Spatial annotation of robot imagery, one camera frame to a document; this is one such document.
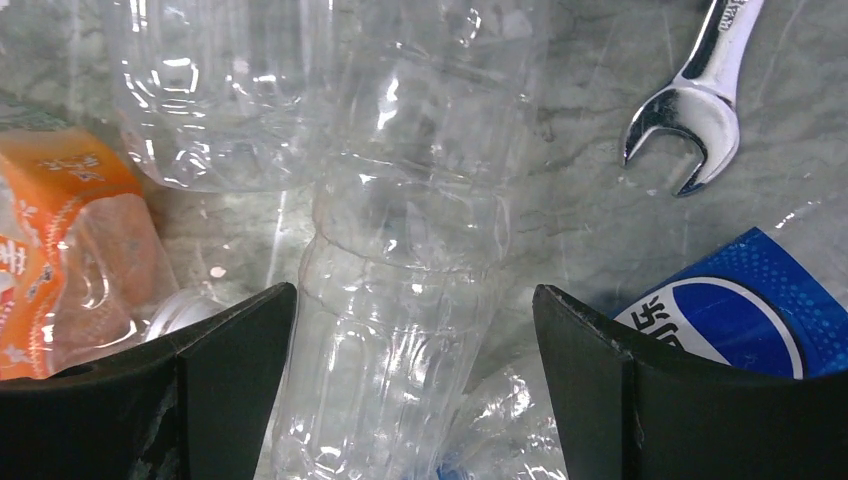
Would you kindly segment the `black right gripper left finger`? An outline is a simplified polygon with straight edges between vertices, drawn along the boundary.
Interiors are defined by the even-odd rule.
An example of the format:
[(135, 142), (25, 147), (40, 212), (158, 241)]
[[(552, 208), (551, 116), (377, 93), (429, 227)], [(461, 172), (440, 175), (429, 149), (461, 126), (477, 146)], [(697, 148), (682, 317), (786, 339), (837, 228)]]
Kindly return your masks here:
[(1, 385), (5, 479), (250, 479), (296, 311), (289, 283), (50, 378)]

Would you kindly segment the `pepsi bottle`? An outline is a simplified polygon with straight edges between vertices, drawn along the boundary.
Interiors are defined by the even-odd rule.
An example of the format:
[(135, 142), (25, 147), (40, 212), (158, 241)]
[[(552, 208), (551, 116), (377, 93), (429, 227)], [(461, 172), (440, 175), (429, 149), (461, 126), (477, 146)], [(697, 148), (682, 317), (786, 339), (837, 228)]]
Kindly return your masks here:
[(735, 368), (804, 379), (847, 368), (847, 196), (754, 227), (615, 321)]

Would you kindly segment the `clear plastic bottle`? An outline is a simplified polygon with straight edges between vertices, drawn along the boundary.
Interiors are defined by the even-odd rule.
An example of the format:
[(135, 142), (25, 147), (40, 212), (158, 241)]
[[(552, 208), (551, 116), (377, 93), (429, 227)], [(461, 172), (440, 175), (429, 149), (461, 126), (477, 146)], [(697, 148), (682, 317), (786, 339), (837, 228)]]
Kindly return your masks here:
[(104, 1), (130, 157), (313, 184), (277, 479), (431, 479), (498, 304), (545, 1)]

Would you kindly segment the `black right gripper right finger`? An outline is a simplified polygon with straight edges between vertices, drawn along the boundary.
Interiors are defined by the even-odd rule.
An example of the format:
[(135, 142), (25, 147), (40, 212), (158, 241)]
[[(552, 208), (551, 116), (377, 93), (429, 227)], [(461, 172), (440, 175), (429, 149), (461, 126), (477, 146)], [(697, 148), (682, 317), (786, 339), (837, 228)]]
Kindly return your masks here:
[(615, 322), (551, 285), (532, 302), (572, 479), (843, 479), (847, 377), (771, 377)]

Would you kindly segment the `crushed large orange bottle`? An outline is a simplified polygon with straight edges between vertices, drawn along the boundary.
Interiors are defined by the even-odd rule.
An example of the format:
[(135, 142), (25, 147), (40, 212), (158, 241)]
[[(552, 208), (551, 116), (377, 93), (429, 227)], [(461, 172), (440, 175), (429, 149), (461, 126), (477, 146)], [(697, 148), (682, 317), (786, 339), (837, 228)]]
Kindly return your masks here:
[(142, 187), (86, 129), (1, 101), (1, 377), (45, 379), (207, 319)]

